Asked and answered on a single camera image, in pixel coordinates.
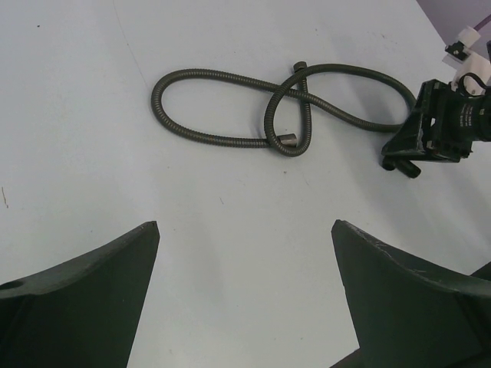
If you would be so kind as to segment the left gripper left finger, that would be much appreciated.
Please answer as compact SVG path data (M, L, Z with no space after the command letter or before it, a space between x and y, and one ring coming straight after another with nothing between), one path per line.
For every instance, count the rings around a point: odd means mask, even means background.
M1 286L3 367L125 367L157 257L156 222Z

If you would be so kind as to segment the black T-shaped connector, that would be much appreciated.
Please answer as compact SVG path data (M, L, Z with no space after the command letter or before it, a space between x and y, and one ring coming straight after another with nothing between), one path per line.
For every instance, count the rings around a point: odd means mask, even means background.
M416 179L421 174L421 170L418 166L405 159L385 156L382 159L381 166L387 171L397 170L410 179Z

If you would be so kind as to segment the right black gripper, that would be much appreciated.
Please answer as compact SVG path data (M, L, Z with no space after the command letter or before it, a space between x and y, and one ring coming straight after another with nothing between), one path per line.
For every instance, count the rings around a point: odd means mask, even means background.
M382 167L401 161L458 163L472 152L474 142L490 141L490 88L472 95L438 80L421 86L415 106L381 150Z

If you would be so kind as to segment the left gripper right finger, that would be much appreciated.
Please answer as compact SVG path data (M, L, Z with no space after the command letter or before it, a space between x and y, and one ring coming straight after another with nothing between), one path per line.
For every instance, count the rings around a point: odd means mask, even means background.
M331 237L359 347L338 367L488 367L490 265L461 274L337 220Z

